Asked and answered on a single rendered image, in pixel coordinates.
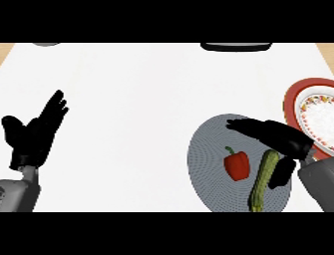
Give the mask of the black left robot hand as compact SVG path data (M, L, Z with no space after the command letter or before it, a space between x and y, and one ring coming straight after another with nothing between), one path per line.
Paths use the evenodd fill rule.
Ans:
M55 134L60 129L69 108L61 90L54 94L41 115L27 125L14 117L2 118L5 140L13 150L10 168L18 170L23 166L41 167L51 152Z

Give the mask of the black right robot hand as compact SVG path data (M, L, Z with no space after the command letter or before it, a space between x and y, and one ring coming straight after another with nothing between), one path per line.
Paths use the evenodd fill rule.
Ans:
M295 160L305 160L314 145L314 139L295 127L277 121L257 119L228 120L227 127L258 139L270 148L283 154L270 178L268 187L285 186L296 167Z

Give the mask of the red rimmed white plate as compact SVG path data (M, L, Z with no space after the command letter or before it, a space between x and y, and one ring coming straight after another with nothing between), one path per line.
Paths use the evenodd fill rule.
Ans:
M314 139L316 159L334 156L334 81L310 78L289 88L283 102L288 124Z

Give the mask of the red bell pepper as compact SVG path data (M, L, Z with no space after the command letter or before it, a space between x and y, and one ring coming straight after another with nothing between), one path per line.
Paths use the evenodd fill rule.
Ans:
M243 180L251 174L249 157L245 151L236 152L228 146L228 157L224 159L224 168L234 181Z

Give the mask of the grey round placemat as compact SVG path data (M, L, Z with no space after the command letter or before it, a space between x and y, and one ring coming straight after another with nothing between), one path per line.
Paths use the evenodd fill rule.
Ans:
M197 128L191 137L187 165L191 185L197 196L212 212L248 212L249 196L258 176L264 153L270 147L255 138L228 129L228 120L245 116L227 114L211 118ZM224 159L236 152L248 154L251 174L234 181L224 168Z

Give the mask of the green zucchini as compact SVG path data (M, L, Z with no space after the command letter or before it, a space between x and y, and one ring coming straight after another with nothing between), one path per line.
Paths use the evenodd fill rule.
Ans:
M249 196L249 210L252 212L261 212L264 210L264 193L279 160L279 152L274 149L270 149L262 156L257 180Z

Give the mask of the black appliance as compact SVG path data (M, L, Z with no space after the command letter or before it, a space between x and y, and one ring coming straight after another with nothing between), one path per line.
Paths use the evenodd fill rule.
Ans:
M257 52L267 51L271 43L202 43L200 46L217 52Z

